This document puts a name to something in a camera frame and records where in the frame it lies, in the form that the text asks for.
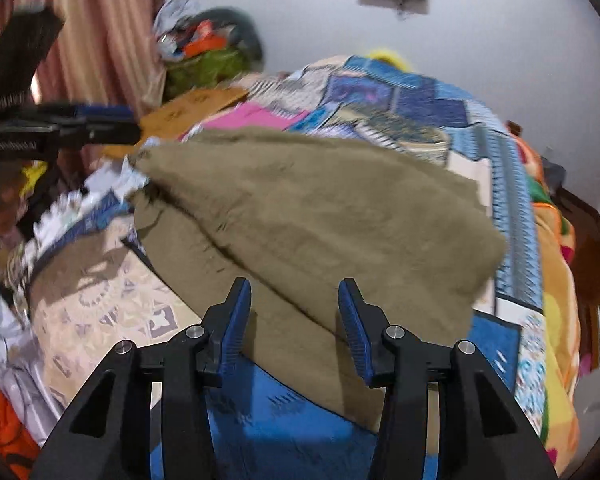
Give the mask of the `brown wooden door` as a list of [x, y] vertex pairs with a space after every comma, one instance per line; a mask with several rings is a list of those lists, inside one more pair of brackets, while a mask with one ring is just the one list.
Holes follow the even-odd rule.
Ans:
[[600, 213], [562, 188], [562, 214], [576, 230], [576, 249], [570, 268], [576, 285], [580, 322], [579, 376], [600, 367]]

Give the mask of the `green bag with clutter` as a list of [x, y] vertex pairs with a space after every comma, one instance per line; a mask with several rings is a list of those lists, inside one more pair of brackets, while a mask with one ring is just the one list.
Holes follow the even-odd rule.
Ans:
[[234, 6], [205, 9], [197, 0], [169, 0], [155, 18], [154, 34], [166, 66], [166, 101], [192, 89], [213, 88], [264, 65], [256, 24]]

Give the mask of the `brown cardboard box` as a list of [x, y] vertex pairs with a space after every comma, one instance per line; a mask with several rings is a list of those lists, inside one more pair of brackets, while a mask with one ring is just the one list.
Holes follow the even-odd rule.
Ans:
[[137, 144], [106, 145], [102, 154], [120, 159], [139, 148], [149, 138], [178, 140], [194, 125], [245, 101], [247, 96], [248, 91], [240, 87], [190, 90], [140, 118], [142, 134]]

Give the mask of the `white crumpled cloth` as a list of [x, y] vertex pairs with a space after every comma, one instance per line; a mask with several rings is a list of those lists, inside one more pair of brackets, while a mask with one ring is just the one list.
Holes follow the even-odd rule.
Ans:
[[102, 155], [95, 170], [85, 179], [88, 192], [104, 196], [114, 193], [122, 202], [149, 183], [149, 178], [137, 170], [130, 161], [130, 155], [122, 157]]

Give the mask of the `olive khaki pants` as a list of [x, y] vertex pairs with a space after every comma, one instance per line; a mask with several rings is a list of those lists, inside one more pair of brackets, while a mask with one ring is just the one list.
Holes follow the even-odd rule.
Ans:
[[134, 220], [160, 278], [197, 314], [248, 278], [245, 355], [367, 429], [384, 396], [354, 369], [341, 280], [419, 338], [452, 344], [506, 255], [474, 181], [363, 141], [206, 130], [130, 161], [149, 178]]

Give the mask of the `yellow pillow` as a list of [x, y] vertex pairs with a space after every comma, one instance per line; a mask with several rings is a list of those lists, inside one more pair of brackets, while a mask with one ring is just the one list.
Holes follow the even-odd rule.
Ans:
[[400, 54], [389, 49], [371, 50], [367, 56], [372, 60], [386, 63], [404, 73], [411, 73], [413, 70], [413, 67], [407, 60], [404, 60]]

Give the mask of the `pink striped curtain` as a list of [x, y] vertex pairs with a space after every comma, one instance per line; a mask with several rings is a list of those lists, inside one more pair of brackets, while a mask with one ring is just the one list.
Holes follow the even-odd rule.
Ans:
[[[0, 0], [0, 35], [18, 6]], [[127, 105], [144, 116], [162, 102], [166, 69], [154, 18], [164, 0], [44, 0], [64, 27], [36, 70], [45, 101]]]

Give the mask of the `orange yellow fleece blanket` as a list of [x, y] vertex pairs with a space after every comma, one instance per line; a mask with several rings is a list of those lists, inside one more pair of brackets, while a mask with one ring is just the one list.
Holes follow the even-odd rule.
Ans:
[[527, 171], [530, 202], [540, 244], [543, 310], [547, 340], [547, 408], [541, 440], [556, 472], [563, 474], [576, 455], [580, 429], [573, 406], [580, 365], [581, 326], [570, 263], [576, 233], [550, 197], [541, 156], [521, 137], [521, 128], [506, 124]]

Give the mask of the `folded pink pants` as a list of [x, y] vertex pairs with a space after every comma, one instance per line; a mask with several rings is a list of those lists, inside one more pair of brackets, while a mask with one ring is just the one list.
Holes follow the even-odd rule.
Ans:
[[204, 129], [238, 129], [249, 126], [259, 126], [276, 130], [285, 130], [300, 122], [309, 115], [307, 110], [291, 112], [281, 107], [264, 107], [247, 101], [239, 103], [233, 108], [222, 110], [199, 124], [194, 125], [180, 136], [180, 141], [185, 141]]

